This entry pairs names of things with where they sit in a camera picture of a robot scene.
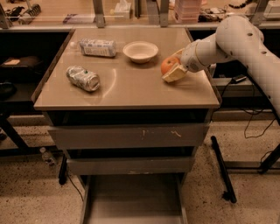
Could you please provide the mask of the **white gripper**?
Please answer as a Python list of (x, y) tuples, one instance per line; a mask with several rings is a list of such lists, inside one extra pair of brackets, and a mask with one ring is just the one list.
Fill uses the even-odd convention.
[(181, 65), (175, 63), (173, 67), (162, 76), (162, 79), (170, 83), (184, 78), (187, 70), (193, 73), (204, 70), (206, 66), (202, 64), (198, 55), (199, 46), (200, 42), (194, 41), (185, 48), (176, 51), (172, 56), (179, 58)]

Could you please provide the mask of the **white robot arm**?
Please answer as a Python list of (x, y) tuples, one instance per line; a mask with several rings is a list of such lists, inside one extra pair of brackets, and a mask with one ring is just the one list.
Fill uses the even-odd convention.
[(193, 41), (175, 55), (179, 62), (162, 76), (164, 81), (174, 82), (188, 72), (196, 73), (215, 63), (238, 60), (280, 117), (280, 58), (268, 50), (262, 32), (247, 18), (227, 17), (214, 34)]

